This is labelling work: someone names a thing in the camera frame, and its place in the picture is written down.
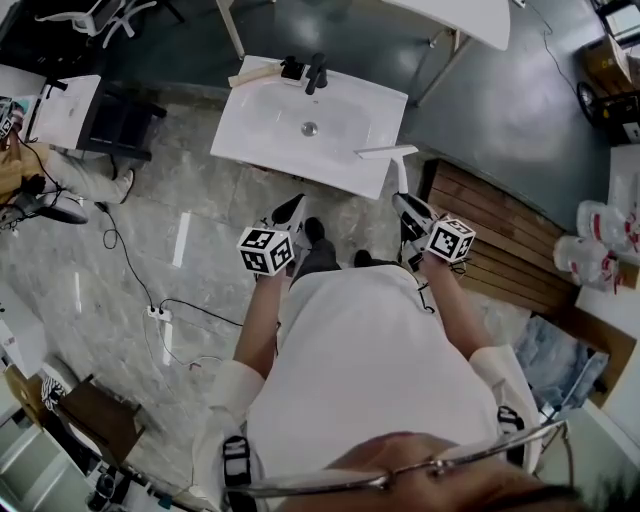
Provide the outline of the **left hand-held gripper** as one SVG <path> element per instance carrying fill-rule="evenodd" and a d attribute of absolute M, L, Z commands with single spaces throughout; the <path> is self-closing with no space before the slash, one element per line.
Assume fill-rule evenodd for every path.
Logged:
<path fill-rule="evenodd" d="M 294 276 L 311 244 L 304 231 L 307 196 L 300 193 L 269 210 L 247 227 L 236 248 L 244 267 L 255 276 Z"/>

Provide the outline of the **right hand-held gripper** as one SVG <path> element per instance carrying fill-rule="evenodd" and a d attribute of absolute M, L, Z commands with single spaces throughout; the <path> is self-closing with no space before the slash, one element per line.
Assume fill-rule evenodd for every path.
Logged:
<path fill-rule="evenodd" d="M 476 236 L 473 229 L 411 194 L 395 193 L 392 204 L 400 219 L 399 262 L 412 272 L 426 253 L 449 264 L 466 258 Z"/>

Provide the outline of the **white squeegee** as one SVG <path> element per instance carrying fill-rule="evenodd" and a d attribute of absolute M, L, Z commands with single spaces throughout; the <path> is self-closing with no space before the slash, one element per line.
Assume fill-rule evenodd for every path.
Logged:
<path fill-rule="evenodd" d="M 354 153 L 363 160 L 390 159 L 396 166 L 398 176 L 398 193 L 400 195 L 407 195 L 409 193 L 404 158 L 417 152 L 418 148 L 413 145 L 396 145 L 358 149 L 354 151 Z"/>

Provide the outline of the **person's right forearm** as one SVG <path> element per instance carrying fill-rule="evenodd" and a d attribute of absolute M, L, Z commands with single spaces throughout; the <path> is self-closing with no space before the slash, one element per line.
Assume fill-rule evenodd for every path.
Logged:
<path fill-rule="evenodd" d="M 449 342 L 469 360 L 492 340 L 445 260 L 425 253 L 420 272 L 426 278 Z"/>

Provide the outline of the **person's left forearm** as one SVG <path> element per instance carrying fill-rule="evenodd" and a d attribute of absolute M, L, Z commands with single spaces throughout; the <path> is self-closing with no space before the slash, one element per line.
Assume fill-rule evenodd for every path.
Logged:
<path fill-rule="evenodd" d="M 251 297 L 234 360 L 267 379 L 275 359 L 279 309 L 286 272 L 260 276 Z"/>

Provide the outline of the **brown wooden slat platform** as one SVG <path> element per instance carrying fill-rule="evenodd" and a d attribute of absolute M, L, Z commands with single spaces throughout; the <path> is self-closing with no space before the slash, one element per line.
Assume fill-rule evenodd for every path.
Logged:
<path fill-rule="evenodd" d="M 425 162 L 420 197 L 476 232 L 465 288 L 543 315 L 574 304 L 578 287 L 553 260 L 555 242 L 565 234 L 555 223 L 442 159 Z"/>

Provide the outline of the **white basin wooden table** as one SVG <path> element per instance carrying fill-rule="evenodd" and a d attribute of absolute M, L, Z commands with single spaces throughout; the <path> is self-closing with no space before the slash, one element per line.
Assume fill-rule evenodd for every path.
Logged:
<path fill-rule="evenodd" d="M 390 160 L 363 160 L 354 151 L 395 145 L 408 97 L 335 71 L 327 79 L 311 96 L 280 75 L 233 88 L 211 155 L 378 199 Z M 308 121 L 318 126 L 313 137 L 301 133 Z"/>

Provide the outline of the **crumpled bluish plastic sheet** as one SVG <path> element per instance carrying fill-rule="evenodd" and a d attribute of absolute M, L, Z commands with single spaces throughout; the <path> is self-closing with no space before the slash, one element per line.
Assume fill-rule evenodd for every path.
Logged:
<path fill-rule="evenodd" d="M 515 354 L 538 408 L 557 412 L 581 407 L 609 362 L 540 316 L 528 320 Z"/>

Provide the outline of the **beige wooden bar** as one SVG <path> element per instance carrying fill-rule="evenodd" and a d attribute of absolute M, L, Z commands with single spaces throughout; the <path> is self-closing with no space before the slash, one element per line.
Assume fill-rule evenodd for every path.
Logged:
<path fill-rule="evenodd" d="M 231 88 L 236 88 L 262 78 L 280 75 L 282 68 L 283 66 L 279 62 L 271 63 L 267 66 L 230 76 L 228 78 L 228 83 Z"/>

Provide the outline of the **black faucet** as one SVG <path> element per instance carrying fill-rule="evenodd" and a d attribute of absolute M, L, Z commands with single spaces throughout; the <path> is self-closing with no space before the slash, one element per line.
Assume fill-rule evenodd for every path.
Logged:
<path fill-rule="evenodd" d="M 323 89 L 328 85 L 326 56 L 324 53 L 316 53 L 311 59 L 311 64 L 306 73 L 308 79 L 305 93 L 313 95 L 317 89 Z"/>

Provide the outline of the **black stool chair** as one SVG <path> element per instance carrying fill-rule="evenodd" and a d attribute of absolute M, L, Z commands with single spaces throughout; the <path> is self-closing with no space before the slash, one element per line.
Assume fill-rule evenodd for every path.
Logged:
<path fill-rule="evenodd" d="M 19 193 L 8 204 L 0 207 L 0 228 L 13 228 L 18 223 L 35 217 L 72 225 L 88 222 L 87 214 L 80 202 L 66 192 L 39 196 Z"/>

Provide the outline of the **white curved table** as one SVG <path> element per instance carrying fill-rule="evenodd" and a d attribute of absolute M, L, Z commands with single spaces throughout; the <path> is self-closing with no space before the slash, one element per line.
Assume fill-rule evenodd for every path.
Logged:
<path fill-rule="evenodd" d="M 431 47 L 437 37 L 447 31 L 452 43 L 449 60 L 425 87 L 413 104 L 419 108 L 435 91 L 448 73 L 474 41 L 499 51 L 506 51 L 509 44 L 511 18 L 510 0 L 380 0 L 414 15 L 433 20 L 444 28 L 429 39 Z M 226 29 L 240 60 L 246 56 L 240 36 L 230 13 L 234 0 L 216 0 Z"/>

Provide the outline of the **dark brown wooden cabinet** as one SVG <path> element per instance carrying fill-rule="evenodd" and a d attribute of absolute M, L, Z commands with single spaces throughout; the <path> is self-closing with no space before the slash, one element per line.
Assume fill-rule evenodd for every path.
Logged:
<path fill-rule="evenodd" d="M 61 398 L 45 428 L 74 457 L 90 452 L 111 466 L 125 463 L 144 433 L 135 423 L 139 406 L 132 408 L 93 383 L 92 375 Z"/>

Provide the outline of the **person's metal-rimmed glasses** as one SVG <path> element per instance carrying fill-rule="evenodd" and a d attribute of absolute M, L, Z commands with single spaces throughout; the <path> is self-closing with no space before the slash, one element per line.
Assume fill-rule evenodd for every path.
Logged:
<path fill-rule="evenodd" d="M 227 485 L 227 495 L 241 494 L 252 499 L 275 499 L 310 496 L 346 491 L 385 490 L 397 477 L 412 471 L 425 470 L 438 476 L 454 469 L 502 455 L 543 439 L 547 434 L 561 433 L 566 447 L 570 446 L 569 423 L 566 420 L 506 433 L 494 441 L 448 448 L 436 456 L 393 470 L 356 471 L 322 469 L 298 476 L 280 476 L 258 480 L 246 485 Z"/>

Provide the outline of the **white swivel chair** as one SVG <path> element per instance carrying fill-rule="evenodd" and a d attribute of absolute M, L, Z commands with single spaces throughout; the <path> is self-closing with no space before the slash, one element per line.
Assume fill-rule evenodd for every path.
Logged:
<path fill-rule="evenodd" d="M 96 38 L 103 32 L 106 35 L 102 47 L 106 49 L 119 29 L 129 39 L 136 35 L 131 19 L 140 12 L 154 8 L 157 0 L 91 0 L 91 7 L 69 7 L 46 16 L 36 16 L 36 22 L 69 22 L 73 30 L 89 38 Z"/>

